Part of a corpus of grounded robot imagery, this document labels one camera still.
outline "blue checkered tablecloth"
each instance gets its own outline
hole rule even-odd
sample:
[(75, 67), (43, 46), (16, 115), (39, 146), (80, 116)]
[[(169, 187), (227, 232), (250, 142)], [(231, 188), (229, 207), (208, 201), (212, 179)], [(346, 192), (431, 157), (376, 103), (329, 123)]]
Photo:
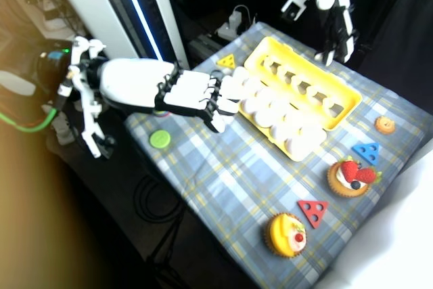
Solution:
[[(196, 70), (221, 69), (215, 62), (230, 53), (240, 66), (266, 36), (287, 43), (309, 60), (314, 55), (305, 45), (257, 23)], [(322, 68), (360, 91), (363, 102), (302, 162), (291, 161), (240, 114), (222, 134), (210, 132), (198, 118), (173, 114), (164, 118), (133, 114), (126, 121), (141, 149), (263, 288), (308, 288), (314, 284), (412, 153), (430, 136), (433, 116), (341, 64)], [(396, 122), (392, 135), (382, 135), (373, 127), (381, 115)], [(171, 134), (172, 141), (163, 150), (149, 144), (150, 134), (158, 129)], [(354, 145), (372, 142), (381, 146), (377, 169), (383, 172), (382, 182), (359, 198), (341, 198), (331, 192), (326, 180), (329, 166), (348, 155), (357, 157), (351, 150)], [(309, 225), (298, 200), (329, 202), (318, 229)], [(293, 259), (272, 254), (263, 241), (266, 222), (281, 212), (294, 213), (306, 225), (308, 244)]]

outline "yellow frosting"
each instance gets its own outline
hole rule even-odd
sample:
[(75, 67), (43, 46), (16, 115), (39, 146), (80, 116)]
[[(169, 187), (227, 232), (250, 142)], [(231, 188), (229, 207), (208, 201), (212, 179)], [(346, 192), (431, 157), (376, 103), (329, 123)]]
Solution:
[(293, 241), (289, 239), (289, 236), (293, 236), (295, 233), (298, 232), (303, 234), (303, 242), (305, 242), (305, 227), (298, 219), (293, 218), (285, 213), (276, 216), (272, 220), (270, 226), (270, 237), (274, 249), (282, 255), (286, 255), (287, 257), (294, 257), (299, 250), (296, 250), (295, 248), (290, 246), (290, 242)]

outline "red triangle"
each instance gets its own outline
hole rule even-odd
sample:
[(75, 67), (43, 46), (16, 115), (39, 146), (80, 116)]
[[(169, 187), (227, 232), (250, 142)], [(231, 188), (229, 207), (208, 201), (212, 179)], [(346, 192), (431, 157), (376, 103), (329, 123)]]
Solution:
[(306, 218), (310, 221), (310, 224), (313, 226), (313, 228), (318, 228), (320, 222), (322, 221), (322, 217), (326, 211), (328, 203), (326, 201), (299, 200), (298, 204), (303, 213), (305, 214)]

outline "triangle block with holes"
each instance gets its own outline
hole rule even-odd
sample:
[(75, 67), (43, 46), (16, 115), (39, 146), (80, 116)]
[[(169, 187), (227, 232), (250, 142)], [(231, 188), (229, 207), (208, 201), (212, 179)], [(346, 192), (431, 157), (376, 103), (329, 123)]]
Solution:
[(364, 158), (370, 165), (375, 166), (378, 164), (379, 144), (377, 142), (356, 145), (352, 147), (352, 150)]
[(313, 228), (318, 228), (328, 203), (326, 201), (299, 200), (298, 204), (302, 212), (305, 214), (305, 217), (310, 221), (310, 224), (313, 226)]
[(218, 60), (216, 62), (216, 64), (219, 66), (222, 66), (222, 67), (234, 69), (235, 68), (235, 55), (231, 53), (231, 54), (225, 56), (224, 58)]

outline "blue triangle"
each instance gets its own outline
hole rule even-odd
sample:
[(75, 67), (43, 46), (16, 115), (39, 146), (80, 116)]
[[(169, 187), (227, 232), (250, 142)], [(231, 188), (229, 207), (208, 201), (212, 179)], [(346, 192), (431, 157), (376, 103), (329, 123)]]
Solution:
[(352, 147), (352, 150), (364, 158), (369, 164), (376, 165), (378, 163), (379, 144), (377, 142), (356, 145)]

